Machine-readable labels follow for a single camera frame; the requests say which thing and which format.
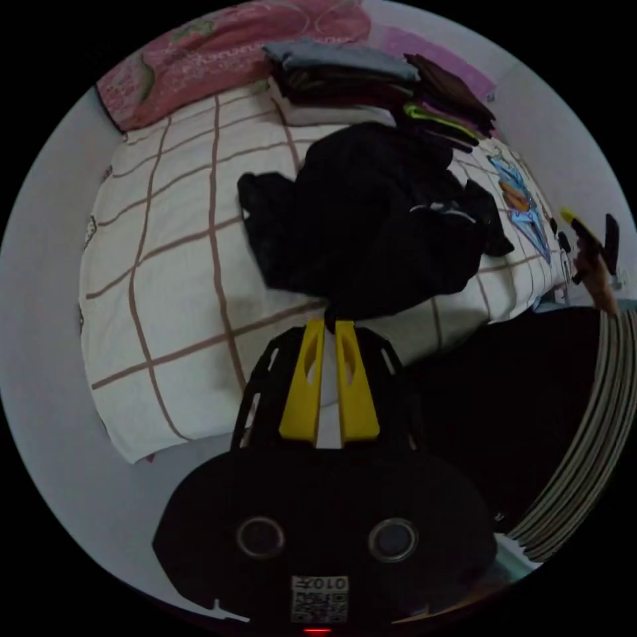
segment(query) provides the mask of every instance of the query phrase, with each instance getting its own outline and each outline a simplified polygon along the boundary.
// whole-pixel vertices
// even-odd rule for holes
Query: stack of folded clothes
[[[393,125],[392,113],[415,97],[420,81],[416,67],[367,46],[303,39],[263,49],[272,63],[271,97],[293,125]]]
[[[421,55],[405,59],[418,69],[420,82],[413,99],[394,112],[399,126],[467,153],[491,137],[495,116],[458,76]]]
[[[290,125],[377,121],[466,153],[491,137],[493,113],[456,75],[421,55],[303,39],[263,47],[269,91]]]

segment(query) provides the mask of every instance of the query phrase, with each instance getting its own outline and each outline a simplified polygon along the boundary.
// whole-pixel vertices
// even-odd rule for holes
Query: pink pillow
[[[366,41],[371,22],[361,2],[262,0],[209,13],[128,56],[98,81],[98,92],[122,131],[148,126],[186,104],[265,79],[267,42]]]

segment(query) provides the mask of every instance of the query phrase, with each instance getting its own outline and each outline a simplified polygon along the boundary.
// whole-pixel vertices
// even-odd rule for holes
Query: black jacket
[[[471,181],[463,188],[451,159],[408,131],[365,123],[315,142],[296,182],[242,175],[239,201],[267,285],[328,299],[328,325],[461,291],[483,253],[513,246],[491,195]]]

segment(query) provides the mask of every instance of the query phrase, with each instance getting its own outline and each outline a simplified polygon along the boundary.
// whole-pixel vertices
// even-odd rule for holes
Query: camera lens
[[[268,559],[281,552],[285,537],[274,520],[256,516],[241,524],[237,530],[237,544],[254,559]]]
[[[390,518],[377,524],[369,537],[370,553],[381,562],[407,559],[418,544],[418,533],[409,520]]]

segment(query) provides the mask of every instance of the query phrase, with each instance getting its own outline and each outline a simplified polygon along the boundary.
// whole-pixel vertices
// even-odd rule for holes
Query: human hand
[[[610,288],[608,268],[599,253],[591,254],[586,250],[581,239],[577,240],[579,252],[573,260],[573,265],[582,275],[582,283],[593,298],[596,308],[616,315],[619,310],[617,302]]]
[[[586,250],[585,244],[581,239],[577,240],[577,247],[579,252],[573,260],[573,265],[581,273],[582,283],[589,291],[589,294],[595,298],[599,295],[610,293],[608,268],[606,268],[604,259],[602,259],[599,252],[591,254]]]

